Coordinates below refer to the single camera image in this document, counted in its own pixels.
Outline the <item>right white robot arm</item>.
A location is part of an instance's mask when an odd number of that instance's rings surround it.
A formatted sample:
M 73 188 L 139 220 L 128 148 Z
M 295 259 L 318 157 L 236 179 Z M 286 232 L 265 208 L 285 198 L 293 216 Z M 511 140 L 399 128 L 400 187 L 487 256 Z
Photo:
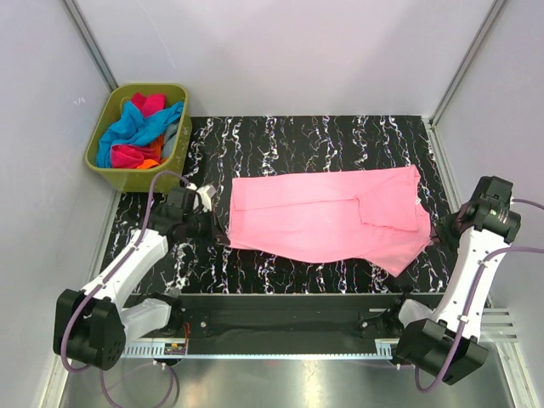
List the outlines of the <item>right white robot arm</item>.
M 435 309 L 404 297 L 386 315 L 388 331 L 399 337 L 396 358 L 453 385 L 479 369 L 488 351 L 479 345 L 481 320 L 491 284 L 514 242 L 521 217 L 510 208 L 513 183 L 497 176 L 480 178 L 470 200 L 432 228 L 434 241 L 457 252 L 446 291 Z

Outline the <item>light pink t-shirt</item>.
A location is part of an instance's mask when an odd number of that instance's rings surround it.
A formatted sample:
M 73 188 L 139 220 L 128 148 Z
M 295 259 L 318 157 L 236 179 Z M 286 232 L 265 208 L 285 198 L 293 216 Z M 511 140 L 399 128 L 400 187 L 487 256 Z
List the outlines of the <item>light pink t-shirt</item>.
M 360 258 L 398 276 L 429 245 L 415 166 L 235 178 L 230 245 L 312 264 Z

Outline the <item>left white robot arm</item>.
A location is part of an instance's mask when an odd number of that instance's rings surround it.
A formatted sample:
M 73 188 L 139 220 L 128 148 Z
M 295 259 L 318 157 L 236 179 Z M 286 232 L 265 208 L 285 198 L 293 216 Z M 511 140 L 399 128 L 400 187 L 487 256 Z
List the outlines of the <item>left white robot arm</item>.
M 171 249 L 188 240 L 226 245 L 229 240 L 213 209 L 215 188 L 176 187 L 144 221 L 118 256 L 82 289 L 64 290 L 55 307 L 53 351 L 65 369 L 74 362 L 107 371 L 128 344 L 151 332 L 167 337 L 186 329 L 177 295 L 152 293 L 128 306 L 133 289 Z

